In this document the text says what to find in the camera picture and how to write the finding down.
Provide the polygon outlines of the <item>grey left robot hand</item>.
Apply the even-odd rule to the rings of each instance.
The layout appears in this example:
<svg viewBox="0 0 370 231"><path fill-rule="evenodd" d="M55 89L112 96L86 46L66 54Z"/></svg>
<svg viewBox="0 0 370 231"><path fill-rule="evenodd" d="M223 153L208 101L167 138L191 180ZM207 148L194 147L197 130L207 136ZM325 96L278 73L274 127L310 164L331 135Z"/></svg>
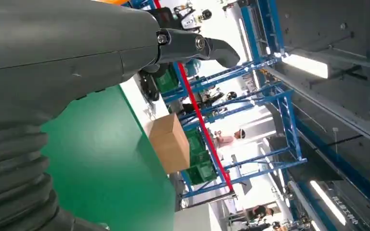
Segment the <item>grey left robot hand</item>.
<svg viewBox="0 0 370 231"><path fill-rule="evenodd" d="M93 0L0 0L0 129L42 125L144 68L240 60L225 41L161 28L147 11Z"/></svg>

